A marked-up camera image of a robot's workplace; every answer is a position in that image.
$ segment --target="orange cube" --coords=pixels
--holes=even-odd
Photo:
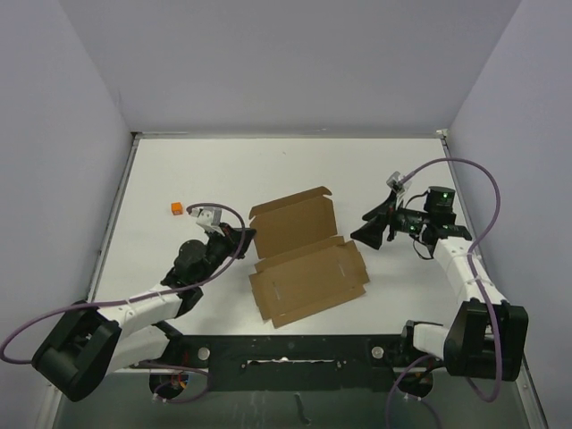
[[[171,213],[176,215],[182,215],[182,204],[181,203],[171,203]]]

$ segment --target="metal bolt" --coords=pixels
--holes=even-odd
[[[201,347],[198,350],[198,358],[200,360],[207,360],[209,356],[211,356],[211,350],[207,349],[206,347]]]
[[[375,359],[383,358],[383,349],[379,346],[375,346],[374,348],[372,348],[372,356]]]

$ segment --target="purple cable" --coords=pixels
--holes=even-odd
[[[395,392],[398,390],[398,386],[401,383],[401,380],[403,380],[403,378],[407,375],[407,373],[409,371],[411,371],[412,368],[416,367],[418,364],[420,364],[421,362],[423,362],[424,360],[427,360],[429,358],[432,358],[431,355],[424,355],[422,357],[420,357],[419,359],[416,359],[411,365],[409,365],[407,368],[405,368],[403,370],[403,372],[400,374],[399,377],[397,377],[397,380],[395,381],[395,383],[392,385],[390,392],[387,394],[387,400],[385,400],[385,427],[386,429],[390,429],[390,404],[391,404],[391,399],[393,398],[393,395],[395,394]],[[425,399],[420,398],[418,396],[412,395],[410,393],[408,393],[408,396],[410,398],[413,398],[414,400],[417,400],[421,403],[423,403],[423,405],[425,405],[429,411],[431,412],[431,414],[433,414],[433,416],[435,417],[435,422],[437,422],[437,427],[439,429],[442,428],[442,423],[441,423],[441,419],[439,418],[439,415],[437,414],[437,411],[435,411],[435,408],[433,408],[431,406],[431,404],[429,402],[427,402]]]
[[[228,212],[231,212],[233,215],[235,215],[240,222],[240,227],[242,228],[239,246],[237,247],[236,252],[234,252],[234,254],[231,256],[231,260],[225,266],[223,266],[223,268],[221,268],[219,271],[217,271],[216,273],[211,275],[208,279],[203,280],[202,282],[198,282],[198,283],[190,284],[188,286],[184,286],[182,288],[168,290],[166,292],[161,292],[160,295],[170,295],[172,293],[181,293],[181,292],[184,292],[185,290],[195,289],[195,288],[198,288],[200,286],[203,286],[203,285],[211,282],[212,280],[214,280],[218,276],[220,276],[222,273],[224,273],[226,270],[228,270],[229,267],[232,265],[232,263],[236,260],[236,258],[240,254],[240,250],[242,249],[242,245],[244,244],[244,240],[246,239],[246,232],[245,232],[246,224],[244,223],[244,219],[242,219],[242,216],[240,216],[240,214],[236,210],[234,210],[228,206],[224,206],[222,204],[217,204],[217,203],[193,204],[193,205],[190,205],[187,207],[187,213],[190,214],[190,212],[192,211],[193,208],[198,208],[198,207],[221,208],[221,209],[226,210]],[[38,322],[41,322],[44,319],[47,319],[47,318],[52,317],[54,315],[60,315],[61,313],[65,313],[65,312],[71,311],[71,310],[82,310],[85,308],[94,308],[94,307],[100,308],[100,307],[115,307],[115,306],[129,305],[130,303],[133,303],[133,302],[140,302],[140,301],[143,301],[145,299],[156,298],[157,295],[158,294],[156,292],[151,292],[151,293],[148,293],[145,295],[141,295],[140,297],[131,298],[129,300],[129,302],[126,299],[119,299],[116,301],[86,302],[84,304],[74,304],[72,306],[58,308],[56,310],[52,310],[52,311],[49,311],[47,313],[44,313],[43,315],[39,315],[38,317],[35,317],[35,318],[29,320],[28,322],[26,322],[25,324],[23,324],[22,326],[17,328],[14,332],[12,332],[10,335],[8,335],[4,341],[2,341],[2,344],[0,344],[0,360],[3,360],[4,362],[6,362],[8,364],[14,364],[14,365],[29,365],[29,364],[31,364],[32,363],[31,359],[14,359],[12,357],[7,357],[5,355],[6,348],[13,341],[14,338],[16,338],[22,332],[26,331],[32,325],[37,324]]]
[[[186,366],[173,366],[173,365],[157,364],[156,362],[141,362],[138,367],[140,367],[140,368],[172,369],[173,371],[184,371],[185,373],[202,374],[206,377],[205,389],[203,389],[201,392],[199,392],[195,396],[193,396],[191,398],[186,398],[184,400],[166,400],[165,398],[162,398],[161,396],[159,396],[158,392],[161,389],[163,389],[163,387],[171,384],[171,382],[169,381],[169,382],[166,382],[163,384],[159,384],[153,390],[153,394],[157,395],[159,398],[161,398],[161,400],[163,400],[167,404],[189,404],[190,402],[200,400],[203,396],[205,396],[208,393],[208,390],[211,387],[211,375],[207,371],[203,371],[202,369],[187,368]]]
[[[424,168],[428,167],[429,165],[433,165],[433,164],[437,164],[437,163],[448,163],[448,162],[469,164],[469,165],[472,165],[472,166],[478,168],[479,170],[481,170],[484,174],[486,174],[486,176],[491,181],[492,187],[494,188],[494,195],[496,197],[496,206],[494,208],[494,214],[492,215],[492,219],[491,219],[490,223],[487,225],[487,227],[484,229],[484,231],[481,232],[481,234],[476,238],[476,240],[468,248],[468,251],[467,251],[468,265],[471,269],[471,273],[476,278],[476,286],[479,288],[481,295],[483,295],[484,304],[486,305],[486,309],[489,312],[489,316],[491,318],[492,339],[494,342],[494,360],[495,360],[495,365],[496,365],[495,376],[494,376],[494,386],[492,388],[492,393],[490,396],[486,396],[476,386],[475,382],[473,382],[473,380],[471,380],[470,378],[467,378],[467,381],[481,400],[483,400],[485,402],[493,402],[499,397],[499,393],[501,392],[501,381],[502,381],[501,336],[500,336],[500,332],[499,332],[499,321],[497,320],[497,316],[494,313],[494,308],[492,307],[491,299],[489,298],[489,295],[486,293],[486,290],[483,286],[483,282],[481,282],[478,278],[478,272],[476,271],[475,263],[473,262],[473,251],[479,245],[479,243],[484,239],[484,237],[491,231],[492,227],[494,226],[494,224],[496,224],[497,219],[499,217],[499,211],[501,210],[501,191],[499,190],[499,185],[497,184],[497,181],[494,179],[494,177],[492,177],[492,174],[486,168],[484,168],[482,165],[480,165],[474,161],[470,161],[468,159],[465,159],[465,158],[455,158],[455,157],[437,158],[437,159],[434,159],[433,161],[429,161],[428,163],[425,163],[425,164],[421,165],[420,167],[417,167],[413,172],[407,174],[401,180],[401,183],[405,183],[406,181],[409,181],[411,178],[413,178],[413,176],[415,176],[418,172],[420,172]]]

